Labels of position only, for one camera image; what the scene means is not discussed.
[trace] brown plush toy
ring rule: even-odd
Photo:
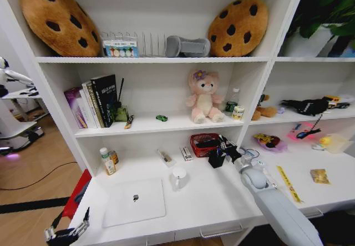
[[[31,30],[61,56],[95,57],[99,33],[75,0],[20,0]]]
[[[263,117],[274,117],[277,114],[277,108],[269,106],[269,107],[261,107],[260,103],[263,101],[269,100],[269,95],[262,95],[260,97],[259,103],[254,111],[254,114],[251,120],[259,120],[261,116]]]
[[[262,0],[236,0],[215,17],[209,28],[212,56],[238,57],[261,42],[268,20]]]

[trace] white cup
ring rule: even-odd
[[[184,168],[175,167],[173,173],[170,176],[173,190],[182,189],[187,184],[187,172]]]

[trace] laptop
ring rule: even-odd
[[[113,186],[106,206],[103,228],[166,215],[161,178],[120,183]]]

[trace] red basket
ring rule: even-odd
[[[216,150],[217,146],[214,147],[208,147],[208,148],[199,148],[196,146],[194,141],[197,142],[205,142],[210,139],[218,139],[218,134],[216,133],[203,133],[203,134],[197,134],[197,135],[192,135],[190,138],[190,144],[191,147],[196,155],[196,157],[208,157],[208,153],[212,150]]]

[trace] white cabinet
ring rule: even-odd
[[[159,34],[160,38],[163,34],[179,35],[192,39],[205,37],[213,18],[234,0],[77,1],[100,31],[144,32],[154,36]],[[107,242],[118,245],[116,241],[124,241],[125,245],[138,246],[147,240],[153,245],[198,237],[200,232],[210,236],[237,231],[239,223],[244,230],[266,223],[231,163],[226,162],[222,168],[214,170],[206,160],[195,160],[189,166],[182,161],[179,147],[189,145],[189,137],[197,133],[220,133],[245,148],[258,147],[252,139],[255,133],[276,134],[283,138],[295,122],[314,122],[317,117],[286,110],[274,118],[251,121],[264,89],[271,97],[262,104],[265,107],[277,106],[281,99],[302,100],[341,93],[355,95],[355,59],[278,57],[299,0],[263,1],[270,13],[267,31],[249,57],[121,59],[53,57],[49,48],[29,29],[19,0],[0,0],[1,27],[18,51],[20,61],[34,80],[75,159],[93,176],[72,225],[81,221],[87,206],[90,206],[95,222],[90,226],[92,232],[82,236],[76,245],[104,245]],[[240,88],[240,105],[245,108],[240,121],[230,117],[220,123],[194,124],[191,121],[191,110],[186,108],[185,99],[190,95],[187,75],[192,69],[218,71],[220,89],[217,93],[220,95],[228,95],[233,87]],[[121,78],[125,78],[122,102],[136,116],[132,127],[124,129],[124,123],[114,123],[110,128],[79,129],[63,92],[80,86],[91,77],[108,73],[116,75],[118,86]],[[164,114],[169,120],[157,122],[157,114]],[[336,132],[350,138],[355,130],[354,117],[354,106],[334,109],[324,114],[319,127],[324,133]],[[118,172],[109,177],[98,156],[98,149],[103,146],[116,150],[120,156]],[[166,181],[164,188],[169,186],[170,171],[155,155],[157,148],[168,151],[178,160],[178,165],[188,169],[191,183],[186,193],[176,196],[168,189],[164,190],[165,218],[150,220],[152,222],[142,226],[135,223],[132,225],[135,228],[131,229],[103,230],[103,209],[97,199],[102,197],[100,193],[105,186],[150,177],[162,177],[163,182]],[[348,183],[352,180],[345,179],[345,175],[352,177],[354,174],[354,160],[350,156],[340,154],[335,161],[327,152],[315,152],[306,143],[294,142],[289,143],[289,151],[282,157],[260,151],[261,159],[280,183],[282,179],[276,165],[281,164],[286,170],[305,201],[296,204],[300,209],[311,208],[314,211],[308,213],[318,215],[320,212],[315,208],[327,212],[339,204],[355,200],[354,194],[348,191],[352,189]],[[327,168],[332,184],[327,188],[314,185],[309,179],[309,169],[313,168]]]

